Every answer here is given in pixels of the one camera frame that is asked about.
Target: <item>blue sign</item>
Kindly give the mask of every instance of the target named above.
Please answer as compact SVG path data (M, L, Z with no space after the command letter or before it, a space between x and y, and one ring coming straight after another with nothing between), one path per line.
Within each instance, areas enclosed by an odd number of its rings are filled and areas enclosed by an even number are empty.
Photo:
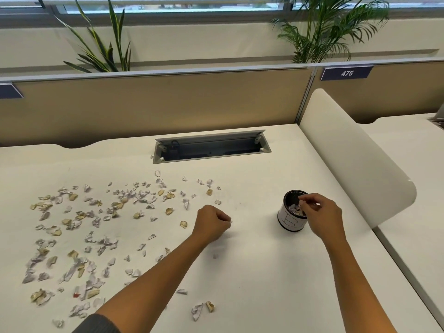
M324 69L321 81L367 78L373 65L362 66L334 66Z
M13 83L0 83L0 99L18 98L23 98L23 96Z

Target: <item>pen holder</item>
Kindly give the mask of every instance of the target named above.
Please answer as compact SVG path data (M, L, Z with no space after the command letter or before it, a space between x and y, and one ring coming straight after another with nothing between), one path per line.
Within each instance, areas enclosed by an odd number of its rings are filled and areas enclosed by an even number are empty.
M277 220L279 224L285 230L297 232L301 231L307 223L307 216L301 210L298 212L295 210L299 209L299 196L307 194L303 190L290 190L284 196L284 203L280 211L277 213Z

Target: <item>cubicle partition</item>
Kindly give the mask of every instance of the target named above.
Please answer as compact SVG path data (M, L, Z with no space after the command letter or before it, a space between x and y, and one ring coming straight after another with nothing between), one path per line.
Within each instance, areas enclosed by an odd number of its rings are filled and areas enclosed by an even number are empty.
M357 66L369 73L321 80L328 68ZM0 78L2 83L13 83L23 98L0 98L1 146L81 147L113 138L299 123L315 89L324 89L359 123L436 112L444 102L444 59Z
M371 66L366 78L322 80L325 67L317 66L297 122L316 89L324 89L357 123L371 123L379 117L438 111L444 102L444 61L416 59L362 62Z

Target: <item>person's right arm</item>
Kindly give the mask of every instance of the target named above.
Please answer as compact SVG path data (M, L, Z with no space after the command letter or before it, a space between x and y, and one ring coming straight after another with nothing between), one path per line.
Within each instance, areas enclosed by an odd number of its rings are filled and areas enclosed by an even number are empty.
M312 231L324 242L347 333L396 333L345 237L342 210L320 194L299 197Z

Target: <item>white divider panel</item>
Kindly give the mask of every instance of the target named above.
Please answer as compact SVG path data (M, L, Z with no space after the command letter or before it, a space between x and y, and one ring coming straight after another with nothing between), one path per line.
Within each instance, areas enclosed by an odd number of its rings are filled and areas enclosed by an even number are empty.
M410 178L323 89L313 92L300 128L371 228L415 201Z

